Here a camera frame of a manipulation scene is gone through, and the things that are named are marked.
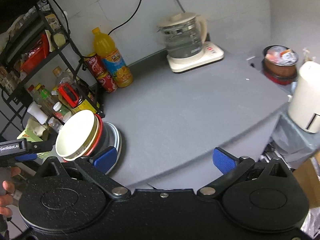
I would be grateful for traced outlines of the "person's hand on handle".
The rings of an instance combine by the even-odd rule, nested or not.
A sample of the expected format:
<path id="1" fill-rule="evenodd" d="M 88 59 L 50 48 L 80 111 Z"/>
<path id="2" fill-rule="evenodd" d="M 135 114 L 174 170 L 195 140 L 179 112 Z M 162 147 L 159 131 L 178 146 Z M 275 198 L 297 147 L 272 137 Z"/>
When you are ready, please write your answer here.
<path id="1" fill-rule="evenodd" d="M 11 182 L 11 177 L 20 173 L 19 167 L 1 167 L 1 215 L 7 218 L 12 216 L 12 210 L 8 206 L 13 204 L 12 195 L 15 192 L 15 185 Z"/>

